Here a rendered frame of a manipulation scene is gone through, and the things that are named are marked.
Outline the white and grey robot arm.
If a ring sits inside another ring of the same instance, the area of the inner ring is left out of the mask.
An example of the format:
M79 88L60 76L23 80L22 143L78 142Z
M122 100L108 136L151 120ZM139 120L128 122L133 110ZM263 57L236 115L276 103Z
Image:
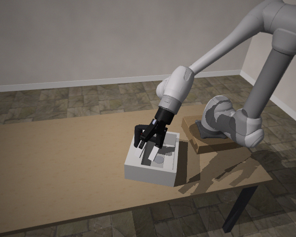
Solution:
M272 34L272 50L243 108L217 95L206 105L202 120L195 123L200 138L230 138L254 148L264 139L261 113L296 55L296 5L265 0L255 6L219 44L191 66L178 66L156 89L160 108L177 114L193 85L194 76L259 32Z

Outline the grey rectangular sink basin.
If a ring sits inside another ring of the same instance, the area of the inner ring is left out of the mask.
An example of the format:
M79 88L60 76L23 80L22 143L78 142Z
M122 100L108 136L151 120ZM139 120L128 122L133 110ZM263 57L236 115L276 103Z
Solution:
M141 155L134 155L134 136L129 148L129 152L124 164L125 179L153 183L174 187L177 174L179 133L166 132L163 146L159 149L154 161L148 159L154 142L147 141L147 145Z

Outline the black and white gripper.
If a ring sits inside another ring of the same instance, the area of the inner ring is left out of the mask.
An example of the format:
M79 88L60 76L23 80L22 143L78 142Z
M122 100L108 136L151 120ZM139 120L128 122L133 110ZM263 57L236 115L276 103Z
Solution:
M146 145L147 141L156 134L155 146L153 147L148 159L154 161L159 149L162 148L163 142L165 139L165 135L167 132L166 125L170 125L173 120L174 114L164 108L159 108L155 119L152 119L149 126L145 129L145 131L140 136L140 143L134 153L135 156L141 157Z

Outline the black mixer tap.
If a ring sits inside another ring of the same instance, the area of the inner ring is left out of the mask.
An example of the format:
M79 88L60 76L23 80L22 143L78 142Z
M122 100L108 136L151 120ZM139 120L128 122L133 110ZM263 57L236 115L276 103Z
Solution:
M143 133L143 130L145 130L149 125L143 125L143 124L139 124L135 126L135 132L134 132L134 147L138 147L141 139L140 136ZM152 136L149 141L154 142L155 143L156 137Z

